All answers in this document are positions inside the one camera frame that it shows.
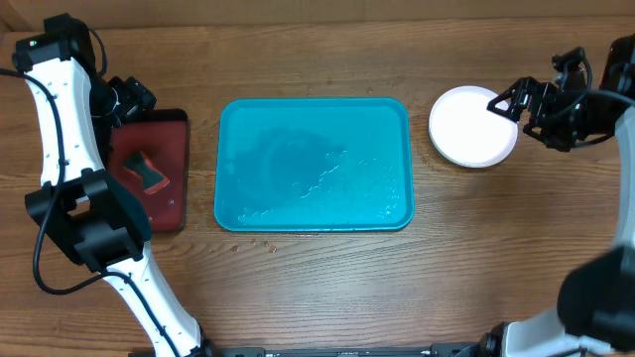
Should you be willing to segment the orange and green sponge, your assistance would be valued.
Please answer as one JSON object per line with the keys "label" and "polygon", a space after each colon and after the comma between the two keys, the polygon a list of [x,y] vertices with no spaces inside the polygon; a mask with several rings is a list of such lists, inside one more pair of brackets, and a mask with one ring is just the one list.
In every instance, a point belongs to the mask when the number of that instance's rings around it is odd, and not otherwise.
{"label": "orange and green sponge", "polygon": [[154,194],[169,185],[170,180],[154,167],[144,152],[130,155],[123,163],[124,168],[141,180],[143,191]]}

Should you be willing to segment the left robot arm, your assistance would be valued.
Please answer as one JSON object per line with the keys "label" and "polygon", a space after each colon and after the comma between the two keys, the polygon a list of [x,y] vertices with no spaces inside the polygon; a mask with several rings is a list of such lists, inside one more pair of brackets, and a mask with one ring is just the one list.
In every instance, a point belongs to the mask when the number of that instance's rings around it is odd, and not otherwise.
{"label": "left robot arm", "polygon": [[107,77],[96,32],[69,14],[17,43],[11,75],[36,104],[41,186],[25,197],[39,240],[51,240],[93,282],[110,285],[157,356],[211,356],[215,349],[178,301],[154,258],[155,230],[186,218],[190,123],[158,109],[133,77]]}

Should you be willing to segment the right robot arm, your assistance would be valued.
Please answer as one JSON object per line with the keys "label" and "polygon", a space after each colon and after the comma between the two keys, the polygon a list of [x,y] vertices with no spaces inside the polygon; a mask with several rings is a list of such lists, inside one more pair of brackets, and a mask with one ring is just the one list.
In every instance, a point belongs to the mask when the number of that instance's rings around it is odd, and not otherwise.
{"label": "right robot arm", "polygon": [[555,306],[502,322],[462,356],[607,356],[634,350],[634,38],[609,47],[599,83],[583,48],[552,58],[555,80],[519,78],[491,99],[489,112],[563,153],[614,140],[619,197],[611,243],[570,271]]}

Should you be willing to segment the white plate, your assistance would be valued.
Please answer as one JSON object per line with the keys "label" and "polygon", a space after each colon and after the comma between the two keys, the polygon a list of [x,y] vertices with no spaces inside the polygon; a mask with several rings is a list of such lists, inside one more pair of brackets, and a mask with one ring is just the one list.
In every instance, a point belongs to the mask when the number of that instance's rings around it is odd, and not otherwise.
{"label": "white plate", "polygon": [[466,85],[439,97],[428,127],[431,141],[443,157],[461,167],[484,169],[511,154],[518,125],[487,109],[496,96],[490,89]]}

